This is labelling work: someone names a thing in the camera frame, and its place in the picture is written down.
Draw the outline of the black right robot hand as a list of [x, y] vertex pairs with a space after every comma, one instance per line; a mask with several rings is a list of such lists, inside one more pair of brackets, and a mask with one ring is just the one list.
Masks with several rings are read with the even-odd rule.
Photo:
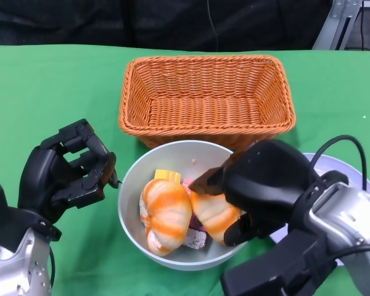
[[244, 211], [224, 232], [224, 244], [232, 247], [283, 228], [297, 199], [317, 177], [299, 150], [281, 140], [267, 139], [231, 154], [189, 187], [198, 194], [224, 194], [229, 204]]

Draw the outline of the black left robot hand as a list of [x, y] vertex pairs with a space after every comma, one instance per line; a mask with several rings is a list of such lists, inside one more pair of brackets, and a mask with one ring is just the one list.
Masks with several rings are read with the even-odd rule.
[[23, 169], [18, 207], [56, 223], [72, 207], [104, 200], [106, 185], [120, 185], [116, 155], [86, 119], [78, 120], [35, 147]]

